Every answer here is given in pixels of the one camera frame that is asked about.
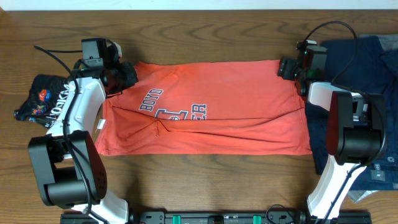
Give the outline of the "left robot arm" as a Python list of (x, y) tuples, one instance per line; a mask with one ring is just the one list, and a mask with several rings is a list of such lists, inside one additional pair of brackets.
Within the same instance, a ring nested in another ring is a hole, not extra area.
[(40, 197), (66, 212), (60, 223), (140, 223), (126, 200), (108, 189), (107, 174), (91, 133), (104, 101), (137, 83), (120, 46), (104, 38), (83, 39), (82, 58), (68, 69), (68, 95), (46, 135), (32, 138), (29, 155)]

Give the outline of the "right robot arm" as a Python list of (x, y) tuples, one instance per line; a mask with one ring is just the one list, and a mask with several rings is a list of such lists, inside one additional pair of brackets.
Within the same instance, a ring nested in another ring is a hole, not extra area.
[(303, 223), (362, 223), (365, 215), (340, 217), (341, 204), (356, 178), (380, 156), (386, 144), (384, 98), (325, 81), (327, 49), (304, 40), (296, 59), (283, 58), (278, 76), (292, 80), (299, 96), (328, 112), (328, 159), (307, 198)]

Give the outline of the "red soccer t-shirt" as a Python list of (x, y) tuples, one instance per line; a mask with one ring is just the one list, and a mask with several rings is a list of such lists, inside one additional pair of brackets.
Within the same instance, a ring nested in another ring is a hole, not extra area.
[(279, 62), (138, 63), (139, 81), (103, 103), (105, 156), (306, 155), (305, 106)]

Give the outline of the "black printed shirt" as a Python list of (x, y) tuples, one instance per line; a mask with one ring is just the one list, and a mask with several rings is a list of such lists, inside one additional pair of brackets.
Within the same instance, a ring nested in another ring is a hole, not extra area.
[(69, 94), (68, 79), (55, 75), (37, 75), (29, 90), (28, 98), (14, 118), (31, 121), (49, 129), (57, 121)]

